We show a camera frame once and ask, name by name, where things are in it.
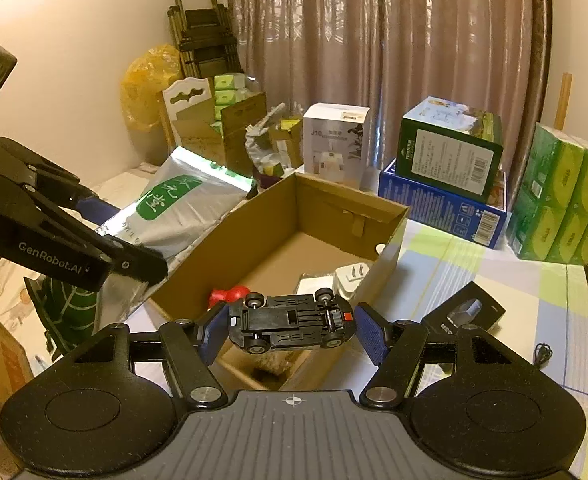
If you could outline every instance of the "white product box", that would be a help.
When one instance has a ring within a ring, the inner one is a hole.
[[[303,116],[305,172],[346,186],[360,187],[371,120],[369,108],[317,103]]]

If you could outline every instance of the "green label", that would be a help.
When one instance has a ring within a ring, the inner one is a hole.
[[[155,220],[178,199],[185,196],[202,181],[195,176],[180,175],[154,186],[136,205],[136,212],[145,220]]]

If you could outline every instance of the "tire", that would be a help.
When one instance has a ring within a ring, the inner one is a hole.
[[[245,296],[245,306],[248,308],[260,308],[265,305],[265,296],[259,292],[250,292]]]
[[[269,343],[264,339],[252,339],[245,348],[252,355],[264,354],[269,350]]]
[[[321,348],[336,348],[343,344],[343,337],[336,333],[328,333],[323,336]]]
[[[314,293],[314,299],[316,300],[317,303],[320,303],[323,298],[327,298],[328,301],[333,301],[333,290],[331,290],[331,288],[328,288],[326,286],[324,286],[323,288],[319,288],[315,293]]]

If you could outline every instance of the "checkered tablecloth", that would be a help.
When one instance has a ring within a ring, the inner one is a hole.
[[[571,472],[588,479],[588,291],[582,267],[527,262],[511,249],[490,250],[413,221],[408,222],[395,272],[376,301],[388,320],[421,320],[468,282],[474,281],[504,308],[492,331],[531,362],[539,342],[554,352],[545,374],[583,407],[587,432]],[[376,367],[352,338],[324,388],[350,388],[357,395]],[[427,365],[419,390],[443,378]]]

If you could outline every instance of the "gray ribbed plate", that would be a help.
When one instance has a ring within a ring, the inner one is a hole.
[[[23,472],[20,480],[36,475]],[[398,418],[359,408],[345,391],[239,392],[190,415],[173,441],[127,480],[461,480],[422,452]],[[570,478],[559,474],[554,478]]]

